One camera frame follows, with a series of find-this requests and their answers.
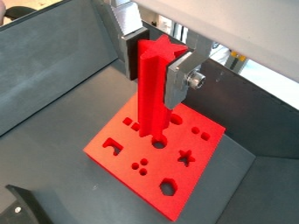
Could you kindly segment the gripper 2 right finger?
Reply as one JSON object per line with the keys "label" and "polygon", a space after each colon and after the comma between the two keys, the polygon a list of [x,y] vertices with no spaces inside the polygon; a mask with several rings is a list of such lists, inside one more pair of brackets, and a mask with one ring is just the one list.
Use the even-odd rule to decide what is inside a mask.
{"label": "gripper 2 right finger", "polygon": [[192,30],[187,33],[189,50],[167,67],[164,106],[173,109],[185,99],[188,89],[199,89],[205,81],[200,72],[201,63],[211,56],[213,41]]}

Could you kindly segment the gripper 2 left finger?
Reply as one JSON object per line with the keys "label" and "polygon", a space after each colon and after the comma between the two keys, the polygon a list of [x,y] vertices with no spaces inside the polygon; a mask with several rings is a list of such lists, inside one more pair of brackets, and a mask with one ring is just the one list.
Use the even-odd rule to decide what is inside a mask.
{"label": "gripper 2 left finger", "polygon": [[131,0],[105,0],[107,12],[115,26],[119,59],[124,62],[125,77],[137,78],[137,41],[149,39],[143,26],[137,4]]}

